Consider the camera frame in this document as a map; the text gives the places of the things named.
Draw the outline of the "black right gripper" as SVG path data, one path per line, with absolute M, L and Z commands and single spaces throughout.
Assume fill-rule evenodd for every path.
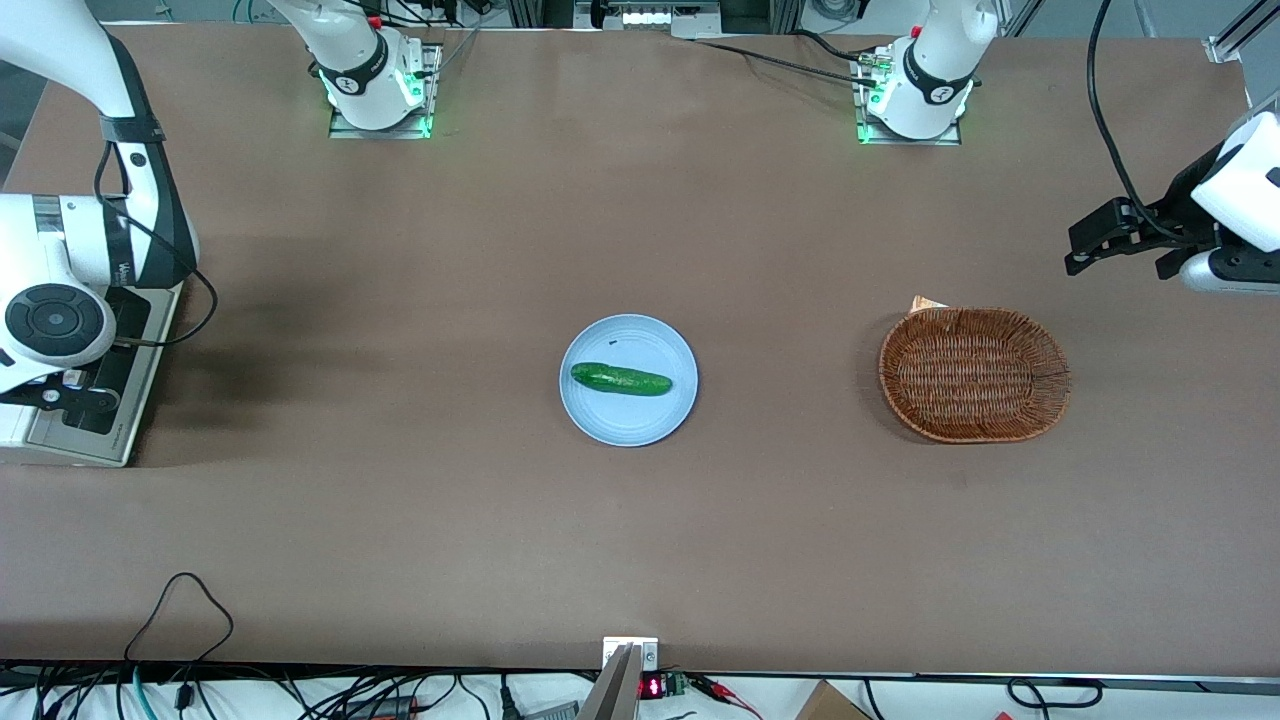
M 120 398 L 111 389 L 76 388 L 69 386 L 19 386 L 0 393 L 0 404 L 6 406 L 41 407 L 45 411 L 86 414 L 114 413 Z

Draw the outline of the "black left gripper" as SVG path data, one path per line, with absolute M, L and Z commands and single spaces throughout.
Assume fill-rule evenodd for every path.
M 1157 277 L 1170 281 L 1193 251 L 1219 247 L 1219 223 L 1192 199 L 1192 191 L 1207 177 L 1221 150 L 1222 143 L 1216 143 L 1176 173 L 1157 201 L 1144 202 L 1137 193 L 1132 200 L 1111 199 L 1074 223 L 1068 231 L 1066 274 L 1079 275 L 1108 258 L 1171 249 L 1156 260 Z

